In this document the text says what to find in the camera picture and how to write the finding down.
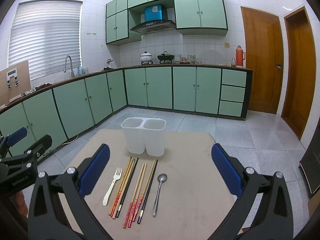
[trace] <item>window blind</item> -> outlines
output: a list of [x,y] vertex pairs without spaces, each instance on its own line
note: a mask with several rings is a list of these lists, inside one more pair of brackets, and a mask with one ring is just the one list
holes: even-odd
[[19,4],[10,33],[8,66],[28,60],[30,80],[63,71],[67,55],[73,69],[80,67],[81,5],[65,0]]

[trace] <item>thermos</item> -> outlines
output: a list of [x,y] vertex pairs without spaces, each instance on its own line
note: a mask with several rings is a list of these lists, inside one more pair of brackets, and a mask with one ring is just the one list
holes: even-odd
[[243,61],[245,60],[245,52],[239,45],[238,48],[236,48],[236,65],[243,67]]

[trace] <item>table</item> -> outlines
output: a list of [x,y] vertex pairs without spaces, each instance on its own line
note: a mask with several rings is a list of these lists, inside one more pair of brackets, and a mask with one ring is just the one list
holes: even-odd
[[[233,206],[233,197],[211,159],[211,147],[216,143],[212,136],[205,132],[166,132],[166,149],[164,155],[158,158],[142,222],[140,225],[134,222],[131,228],[123,229],[122,224],[140,168],[147,162],[143,187],[153,157],[146,152],[140,155],[130,154],[121,130],[101,129],[69,166],[78,167],[82,160],[92,156],[102,143],[110,147],[110,160],[92,193],[84,199],[114,240],[208,239]],[[113,220],[108,212],[120,181],[116,182],[106,207],[102,205],[102,200],[112,182],[116,167],[122,167],[124,171],[130,156],[139,157],[139,161],[120,216]],[[157,215],[153,218],[152,208],[158,187],[157,176],[160,173],[166,173],[168,179],[161,187]],[[72,228],[81,232],[63,194],[60,194],[60,199]]]

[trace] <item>tile floor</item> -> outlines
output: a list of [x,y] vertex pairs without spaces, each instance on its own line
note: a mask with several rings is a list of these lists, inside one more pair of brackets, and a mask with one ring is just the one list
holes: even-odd
[[[167,121],[167,131],[208,132],[229,155],[237,157],[244,167],[252,166],[257,172],[268,175],[281,171],[287,182],[292,202],[294,235],[308,221],[308,194],[303,174],[298,168],[305,149],[289,126],[275,114],[248,111],[245,121],[237,121],[127,107],[109,119],[103,120],[96,127],[80,134],[77,140],[65,145],[41,163],[38,170],[45,170],[49,175],[63,172],[99,129],[120,129],[123,120],[135,116],[163,118]],[[30,186],[24,190],[28,204],[32,189],[33,186]],[[243,227],[251,225],[260,200],[261,194],[257,195]]]

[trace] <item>white plastic fork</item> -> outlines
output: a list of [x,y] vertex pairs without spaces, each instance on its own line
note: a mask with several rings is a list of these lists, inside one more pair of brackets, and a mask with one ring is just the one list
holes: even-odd
[[103,198],[102,204],[103,204],[104,206],[106,206],[106,205],[108,204],[108,199],[109,199],[109,196],[110,196],[111,191],[112,191],[112,189],[113,189],[113,186],[114,186],[115,182],[116,182],[118,179],[121,178],[121,174],[122,174],[122,168],[117,168],[117,169],[116,169],[116,173],[115,173],[114,176],[113,176],[113,181],[112,181],[112,183],[111,183],[111,185],[110,185],[110,188],[108,189],[107,193],[105,194],[105,196],[104,196],[104,198]]

